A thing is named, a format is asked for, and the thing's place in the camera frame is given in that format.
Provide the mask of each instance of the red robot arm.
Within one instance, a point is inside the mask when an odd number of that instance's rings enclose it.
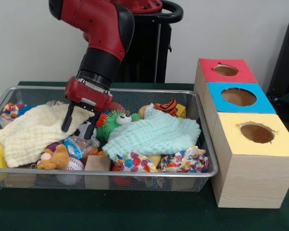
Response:
[[[112,101],[110,85],[131,44],[134,17],[108,0],[49,0],[49,8],[58,20],[82,30],[89,42],[78,74],[66,86],[65,97],[71,104],[62,125],[68,131],[74,106],[93,111],[95,117],[85,134],[89,139],[100,113]]]

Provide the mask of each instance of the yellow toy block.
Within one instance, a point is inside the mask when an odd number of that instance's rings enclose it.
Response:
[[[178,111],[176,112],[176,115],[178,117],[181,117],[181,118],[185,119],[186,118],[186,108],[183,105],[179,104],[179,103],[176,105],[175,108],[178,109]]]

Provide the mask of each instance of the mint green towel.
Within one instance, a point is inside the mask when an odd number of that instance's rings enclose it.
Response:
[[[147,107],[144,119],[113,130],[103,150],[111,159],[130,151],[142,155],[174,154],[194,146],[201,133],[195,120],[175,118]]]

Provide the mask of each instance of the circular hole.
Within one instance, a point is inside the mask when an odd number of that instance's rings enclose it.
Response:
[[[245,123],[240,126],[242,134],[256,143],[268,143],[274,139],[274,131],[263,124]]]
[[[235,67],[224,64],[218,64],[213,69],[222,76],[235,76],[239,72]]]
[[[222,91],[222,97],[236,106],[251,106],[256,103],[256,96],[248,90],[241,88],[228,88]]]

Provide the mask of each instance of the table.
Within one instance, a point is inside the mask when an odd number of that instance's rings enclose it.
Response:
[[[65,86],[64,82],[19,85]],[[192,90],[192,84],[114,83],[114,88]],[[280,209],[218,208],[210,180],[196,192],[0,189],[0,230],[289,230]]]

